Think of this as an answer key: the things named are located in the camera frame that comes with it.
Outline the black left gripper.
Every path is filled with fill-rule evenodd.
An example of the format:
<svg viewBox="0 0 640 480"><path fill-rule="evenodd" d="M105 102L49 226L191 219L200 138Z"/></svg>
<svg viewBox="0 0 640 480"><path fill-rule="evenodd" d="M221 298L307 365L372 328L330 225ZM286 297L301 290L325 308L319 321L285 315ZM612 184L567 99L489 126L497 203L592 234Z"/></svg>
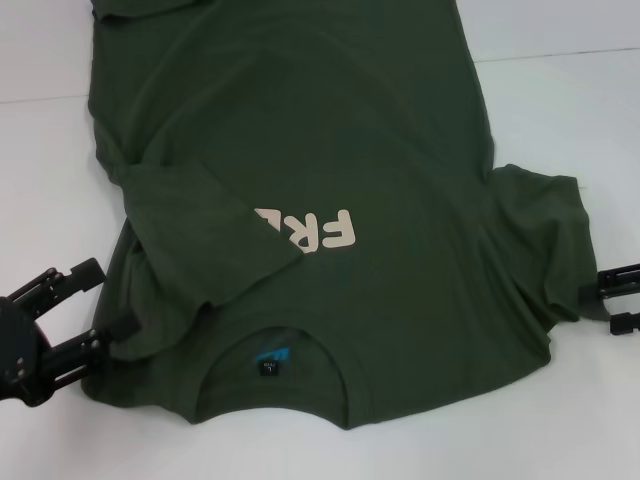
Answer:
<svg viewBox="0 0 640 480"><path fill-rule="evenodd" d="M105 273L90 258L64 275L55 268L1 298L1 399L18 399L28 407L46 402L51 393L81 380L109 358L110 346L137 333L137 317L126 311L100 328L92 328L46 352L46 385L38 365L43 336L33 320L79 292L104 283Z"/></svg>

